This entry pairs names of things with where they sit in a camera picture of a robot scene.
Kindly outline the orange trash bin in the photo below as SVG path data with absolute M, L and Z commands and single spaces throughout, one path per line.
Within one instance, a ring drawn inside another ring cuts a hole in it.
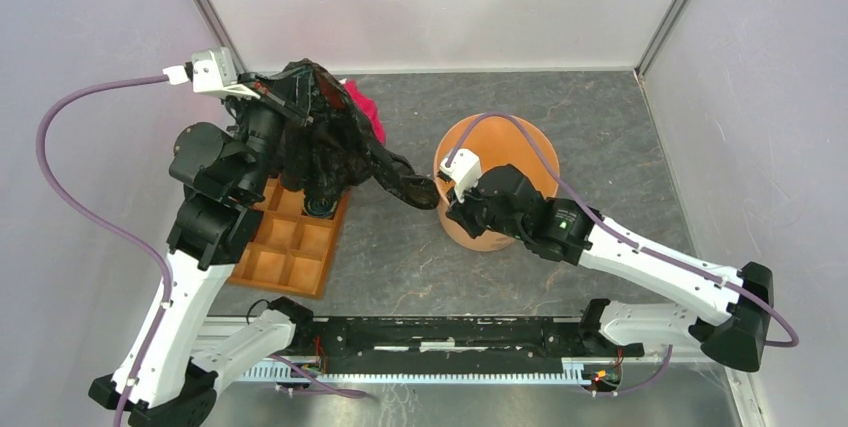
M 512 164 L 530 179 L 537 191 L 546 197 L 555 197 L 558 194 L 559 184 L 548 173 L 543 163 L 548 162 L 554 173 L 558 175 L 560 170 L 556 150 L 535 125 L 524 119 L 519 119 L 518 122 L 539 147 L 539 152 L 534 151 L 523 134 L 510 121 L 496 116 L 489 117 L 475 126 L 462 143 L 462 147 L 478 156 L 483 172 Z M 434 181 L 440 194 L 437 207 L 439 221 L 454 242 L 477 252 L 501 250 L 516 242 L 514 239 L 489 231 L 475 239 L 469 237 L 456 222 L 446 216 L 448 208 L 446 194 L 453 184 L 439 178 L 435 178 Z

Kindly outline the black trash bag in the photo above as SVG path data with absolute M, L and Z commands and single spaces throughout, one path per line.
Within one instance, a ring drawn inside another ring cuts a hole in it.
M 437 207 L 440 197 L 435 182 L 378 141 L 370 121 L 337 78 L 309 59 L 286 67 L 290 64 L 314 66 L 313 121 L 284 128 L 277 168 L 283 187 L 304 194 L 338 195 L 373 178 L 411 207 Z

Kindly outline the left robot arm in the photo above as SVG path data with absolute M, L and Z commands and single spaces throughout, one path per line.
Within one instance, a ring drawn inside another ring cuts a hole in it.
M 264 186 L 279 166 L 286 126 L 310 122 L 311 75 L 303 67 L 271 77 L 237 74 L 214 60 L 165 68 L 159 82 L 188 83 L 237 110 L 236 130 L 207 122 L 177 138 L 169 173 L 184 199 L 168 235 L 156 298 L 115 372 L 89 395 L 117 425 L 199 426 L 218 396 L 244 373 L 285 349 L 306 352 L 313 326 L 278 309 L 264 311 L 217 345 L 196 350 L 211 304 L 256 236 Z

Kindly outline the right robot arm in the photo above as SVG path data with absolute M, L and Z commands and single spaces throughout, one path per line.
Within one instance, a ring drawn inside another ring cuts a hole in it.
M 446 216 L 470 237 L 494 232 L 537 256 L 620 277 L 663 297 L 655 304 L 591 301 L 577 329 L 580 347 L 697 347 L 731 369 L 762 365 L 773 305 L 773 274 L 756 262 L 714 264 L 650 241 L 573 199 L 546 197 L 511 164 L 446 195 Z

